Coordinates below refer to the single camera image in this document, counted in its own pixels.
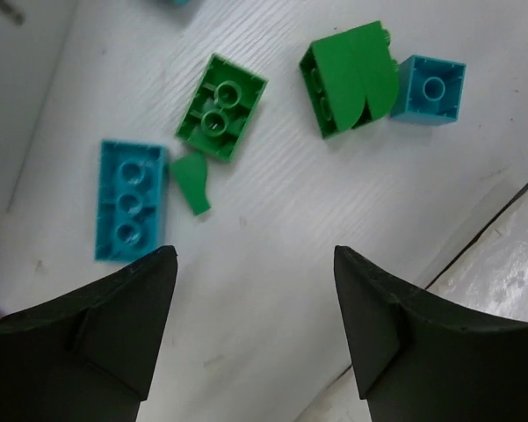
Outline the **green lego brick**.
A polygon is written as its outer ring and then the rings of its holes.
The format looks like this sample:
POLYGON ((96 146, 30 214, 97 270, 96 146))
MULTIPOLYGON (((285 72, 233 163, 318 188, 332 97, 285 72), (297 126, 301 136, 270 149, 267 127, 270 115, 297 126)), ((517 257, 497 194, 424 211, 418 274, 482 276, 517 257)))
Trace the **green lego brick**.
POLYGON ((211 55, 176 137, 223 163, 233 160, 267 80, 229 59, 211 55))

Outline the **green rounded lego block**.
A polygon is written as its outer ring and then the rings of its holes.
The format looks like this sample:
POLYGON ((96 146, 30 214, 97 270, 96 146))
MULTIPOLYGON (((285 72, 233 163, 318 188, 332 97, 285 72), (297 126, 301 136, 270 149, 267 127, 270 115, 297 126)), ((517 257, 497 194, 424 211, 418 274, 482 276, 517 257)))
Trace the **green rounded lego block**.
POLYGON ((399 65, 380 21, 312 41, 300 71, 322 138, 385 117, 399 93, 399 65))

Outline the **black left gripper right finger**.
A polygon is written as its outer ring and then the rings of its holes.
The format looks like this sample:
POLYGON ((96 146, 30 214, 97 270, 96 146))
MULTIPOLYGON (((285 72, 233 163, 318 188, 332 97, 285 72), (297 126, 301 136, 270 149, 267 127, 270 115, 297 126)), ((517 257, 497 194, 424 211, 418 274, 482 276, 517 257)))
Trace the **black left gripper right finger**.
POLYGON ((347 246, 334 276, 372 420, 528 421, 527 322, 447 301, 347 246))

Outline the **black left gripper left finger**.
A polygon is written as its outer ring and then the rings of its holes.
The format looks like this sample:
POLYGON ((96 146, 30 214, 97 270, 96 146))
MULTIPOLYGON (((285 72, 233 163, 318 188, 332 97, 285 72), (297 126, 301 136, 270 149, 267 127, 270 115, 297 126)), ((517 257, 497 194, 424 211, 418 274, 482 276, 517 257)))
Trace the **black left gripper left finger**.
POLYGON ((135 421, 177 279, 163 246, 100 280, 0 319, 0 421, 135 421))

